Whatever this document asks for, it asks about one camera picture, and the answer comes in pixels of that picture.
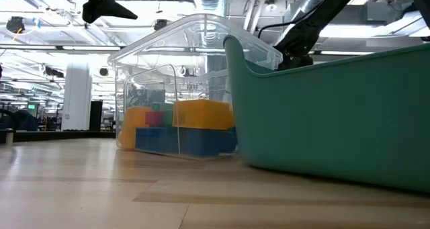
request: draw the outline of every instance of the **overhead lamp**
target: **overhead lamp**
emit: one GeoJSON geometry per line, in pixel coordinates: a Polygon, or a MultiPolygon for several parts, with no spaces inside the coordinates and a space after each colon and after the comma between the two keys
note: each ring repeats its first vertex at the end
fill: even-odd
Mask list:
{"type": "Polygon", "coordinates": [[[119,46],[63,46],[64,50],[118,51],[119,46]]]}
{"type": "Polygon", "coordinates": [[[10,102],[11,105],[27,105],[27,102],[10,102]]]}
{"type": "Polygon", "coordinates": [[[266,6],[266,11],[275,11],[277,6],[276,6],[276,0],[266,0],[265,4],[266,6]]]}
{"type": "Polygon", "coordinates": [[[185,48],[179,48],[179,47],[155,47],[155,48],[148,48],[145,51],[178,51],[178,52],[184,52],[185,48]]]}
{"type": "Polygon", "coordinates": [[[3,82],[28,82],[28,83],[56,83],[64,82],[65,80],[33,80],[33,79],[2,79],[3,82]]]}
{"type": "Polygon", "coordinates": [[[109,75],[109,71],[107,68],[101,68],[99,73],[101,76],[108,76],[109,75]]]}
{"type": "Polygon", "coordinates": [[[410,29],[417,30],[415,27],[427,27],[419,11],[411,11],[405,13],[402,19],[392,22],[381,28],[379,36],[389,35],[405,35],[410,34],[410,29]]]}
{"type": "Polygon", "coordinates": [[[428,36],[430,36],[430,28],[428,27],[422,28],[417,32],[409,35],[409,37],[428,37],[428,36]]]}
{"type": "Polygon", "coordinates": [[[223,48],[196,48],[195,51],[196,52],[221,52],[221,53],[226,52],[226,50],[223,48]]]}
{"type": "Polygon", "coordinates": [[[40,105],[45,105],[45,101],[30,101],[31,103],[39,103],[40,105]]]}
{"type": "Polygon", "coordinates": [[[45,45],[13,45],[13,44],[2,44],[1,49],[20,49],[20,50],[56,50],[56,46],[45,46],[45,45]]]}
{"type": "Polygon", "coordinates": [[[44,74],[51,76],[51,77],[53,77],[53,76],[58,77],[58,78],[64,78],[65,77],[65,74],[63,72],[60,72],[60,71],[53,69],[49,66],[45,66],[44,74]]]}
{"type": "Polygon", "coordinates": [[[22,33],[26,30],[26,27],[22,22],[23,19],[23,17],[11,17],[11,19],[6,23],[6,29],[14,34],[22,33]]]}
{"type": "Polygon", "coordinates": [[[321,51],[322,55],[347,55],[347,56],[361,56],[367,54],[374,54],[374,52],[349,52],[349,51],[321,51]]]}
{"type": "Polygon", "coordinates": [[[329,24],[320,32],[323,38],[370,38],[378,35],[379,26],[329,24]]]}
{"type": "Polygon", "coordinates": [[[153,25],[154,31],[158,31],[161,28],[164,28],[167,25],[166,19],[158,19],[153,25]]]}
{"type": "Polygon", "coordinates": [[[45,97],[32,97],[32,99],[38,99],[38,100],[42,100],[42,101],[46,101],[47,100],[47,98],[45,98],[45,97]]]}

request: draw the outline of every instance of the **ceiling light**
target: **ceiling light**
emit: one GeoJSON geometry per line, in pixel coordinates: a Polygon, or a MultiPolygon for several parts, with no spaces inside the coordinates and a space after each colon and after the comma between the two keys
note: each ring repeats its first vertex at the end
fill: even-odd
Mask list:
{"type": "Polygon", "coordinates": [[[368,2],[369,0],[350,0],[348,2],[348,5],[364,5],[368,2]]]}
{"type": "Polygon", "coordinates": [[[45,45],[13,45],[13,44],[2,44],[0,45],[2,49],[20,49],[20,50],[55,50],[55,46],[45,46],[45,45]]]}
{"type": "Polygon", "coordinates": [[[109,71],[107,68],[101,68],[99,73],[101,76],[108,76],[109,75],[109,71]]]}
{"type": "Polygon", "coordinates": [[[167,25],[166,19],[157,19],[155,24],[153,24],[154,31],[158,31],[161,28],[164,28],[167,25]]]}
{"type": "Polygon", "coordinates": [[[104,51],[104,50],[118,51],[121,49],[121,47],[118,47],[118,46],[63,46],[62,48],[65,50],[92,50],[92,51],[104,51]]]}
{"type": "Polygon", "coordinates": [[[14,34],[22,33],[26,30],[22,19],[23,17],[11,17],[11,19],[6,23],[6,29],[14,34]]]}
{"type": "Polygon", "coordinates": [[[321,51],[321,54],[325,55],[349,55],[349,56],[360,56],[373,54],[374,52],[349,52],[349,51],[321,51]]]}
{"type": "Polygon", "coordinates": [[[430,28],[428,27],[422,28],[418,32],[415,32],[409,35],[409,37],[428,37],[428,36],[430,36],[430,28]]]}
{"type": "Polygon", "coordinates": [[[266,11],[275,11],[277,6],[276,6],[276,0],[266,0],[265,4],[266,6],[266,11]]]}
{"type": "Polygon", "coordinates": [[[179,51],[179,52],[185,52],[185,48],[177,48],[177,47],[156,47],[156,48],[149,48],[145,50],[145,52],[149,51],[179,51]]]}
{"type": "Polygon", "coordinates": [[[29,83],[55,83],[55,82],[65,82],[65,80],[31,80],[31,79],[2,79],[3,82],[29,82],[29,83]]]}
{"type": "Polygon", "coordinates": [[[27,102],[10,102],[11,105],[27,105],[27,102]]]}
{"type": "Polygon", "coordinates": [[[27,82],[9,82],[9,84],[17,89],[32,89],[32,85],[27,82]]]}
{"type": "Polygon", "coordinates": [[[45,97],[32,97],[32,99],[38,99],[38,100],[46,100],[45,97]]]}
{"type": "Polygon", "coordinates": [[[196,52],[226,52],[223,48],[196,48],[196,52]]]}
{"type": "Polygon", "coordinates": [[[405,13],[402,19],[380,29],[378,35],[409,35],[421,27],[427,27],[419,11],[405,13]]]}
{"type": "Polygon", "coordinates": [[[0,97],[2,99],[15,99],[15,97],[13,95],[10,95],[10,94],[0,94],[0,97]]]}
{"type": "Polygon", "coordinates": [[[378,35],[379,26],[329,24],[320,33],[323,38],[370,38],[378,35]]]}

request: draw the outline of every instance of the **orange block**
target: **orange block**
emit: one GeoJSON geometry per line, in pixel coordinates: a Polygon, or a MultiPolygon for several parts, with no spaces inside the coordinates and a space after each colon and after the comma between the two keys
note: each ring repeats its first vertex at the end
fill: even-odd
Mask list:
{"type": "Polygon", "coordinates": [[[193,100],[178,101],[173,106],[173,126],[227,130],[234,126],[229,103],[193,100]]]}
{"type": "Polygon", "coordinates": [[[136,148],[136,128],[147,128],[145,124],[146,113],[150,107],[129,107],[124,114],[122,130],[118,134],[118,140],[123,149],[136,148]]]}

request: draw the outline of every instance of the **ceiling pipe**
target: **ceiling pipe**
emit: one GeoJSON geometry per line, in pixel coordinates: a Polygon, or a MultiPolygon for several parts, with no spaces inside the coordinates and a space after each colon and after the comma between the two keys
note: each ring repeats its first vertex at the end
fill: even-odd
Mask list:
{"type": "MultiPolygon", "coordinates": [[[[29,80],[29,79],[2,79],[1,81],[0,81],[0,83],[7,83],[7,82],[24,82],[24,83],[35,83],[35,84],[44,84],[44,83],[53,83],[53,82],[55,82],[55,83],[59,83],[59,84],[62,84],[62,83],[66,83],[66,81],[65,80],[45,80],[45,81],[42,81],[42,80],[29,80]]],[[[93,83],[97,83],[97,84],[115,84],[115,81],[94,81],[93,80],[93,83]]]]}
{"type": "Polygon", "coordinates": [[[15,42],[15,43],[18,43],[18,44],[28,44],[27,42],[24,42],[24,41],[22,41],[22,40],[20,40],[19,39],[19,36],[18,37],[14,37],[14,36],[12,36],[12,35],[10,35],[9,33],[6,33],[6,32],[0,32],[0,34],[2,34],[2,35],[4,35],[4,36],[6,36],[6,37],[8,37],[8,38],[10,38],[11,40],[13,40],[13,42],[15,42]]]}
{"type": "MultiPolygon", "coordinates": [[[[290,13],[286,13],[285,21],[292,21],[296,18],[301,17],[302,15],[308,13],[310,10],[312,10],[314,7],[316,7],[320,2],[324,0],[299,0],[299,4],[295,10],[292,10],[290,13]]],[[[282,35],[276,40],[275,44],[279,44],[285,37],[285,35],[291,30],[291,28],[294,27],[294,25],[289,25],[282,35]]]]}
{"type": "MultiPolygon", "coordinates": [[[[7,66],[7,68],[12,68],[12,69],[14,69],[14,70],[16,70],[16,71],[20,71],[20,72],[23,72],[23,73],[26,73],[26,74],[29,74],[29,75],[34,75],[34,76],[37,76],[37,77],[40,77],[40,78],[43,78],[43,79],[46,79],[45,81],[42,81],[42,82],[40,82],[40,83],[52,83],[52,81],[50,81],[48,78],[46,78],[46,77],[42,77],[42,76],[40,76],[40,75],[35,75],[34,73],[31,73],[31,72],[29,72],[29,71],[27,71],[27,70],[25,70],[25,69],[22,69],[22,68],[17,68],[17,67],[14,67],[14,66],[10,66],[10,65],[8,65],[7,66]]],[[[17,82],[17,80],[15,80],[15,79],[12,79],[12,80],[10,80],[10,81],[8,81],[8,80],[2,80],[3,82],[17,82]]],[[[61,90],[61,88],[59,88],[59,89],[57,89],[57,88],[55,88],[55,87],[51,87],[51,86],[49,86],[49,85],[43,85],[43,84],[41,84],[41,85],[39,85],[39,84],[32,84],[31,85],[33,88],[36,88],[36,89],[42,89],[42,90],[45,90],[45,91],[47,91],[47,89],[50,89],[50,91],[60,91],[61,90]]]]}
{"type": "Polygon", "coordinates": [[[247,15],[245,18],[245,22],[243,23],[244,30],[248,29],[249,21],[251,20],[251,15],[253,14],[254,4],[255,4],[255,0],[249,0],[247,15]]]}
{"type": "Polygon", "coordinates": [[[111,43],[111,45],[113,46],[119,46],[119,44],[113,39],[111,38],[109,35],[107,35],[102,29],[100,29],[97,25],[91,25],[91,27],[94,27],[94,29],[99,32],[99,34],[101,34],[102,36],[104,36],[106,38],[106,40],[109,40],[109,42],[111,43]]]}
{"type": "Polygon", "coordinates": [[[228,10],[227,0],[193,0],[196,7],[201,9],[204,13],[211,13],[225,17],[228,10]]]}
{"type": "MultiPolygon", "coordinates": [[[[101,23],[103,25],[104,28],[109,29],[109,25],[103,20],[103,17],[99,17],[99,23],[101,23]]],[[[128,45],[119,35],[117,35],[117,33],[113,32],[112,33],[113,36],[115,36],[115,38],[117,38],[121,43],[125,44],[126,46],[128,45]]]]}
{"type": "Polygon", "coordinates": [[[251,34],[254,34],[255,32],[255,28],[257,27],[258,20],[260,19],[261,10],[263,9],[265,2],[266,0],[260,0],[260,2],[258,3],[257,12],[254,15],[253,23],[251,24],[251,29],[249,30],[251,34]]]}

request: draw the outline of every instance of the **ductwork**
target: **ductwork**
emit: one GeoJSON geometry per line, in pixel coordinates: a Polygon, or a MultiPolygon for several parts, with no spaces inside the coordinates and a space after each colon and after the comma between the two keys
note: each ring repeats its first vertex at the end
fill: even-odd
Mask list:
{"type": "Polygon", "coordinates": [[[194,3],[204,13],[211,13],[222,17],[227,14],[227,0],[194,0],[194,3]]]}
{"type": "MultiPolygon", "coordinates": [[[[324,0],[299,0],[293,4],[290,4],[285,14],[285,21],[292,21],[302,17],[322,1],[324,0]]],[[[293,25],[290,25],[285,29],[283,34],[277,39],[276,44],[278,44],[285,37],[292,27],[293,25]]]]}

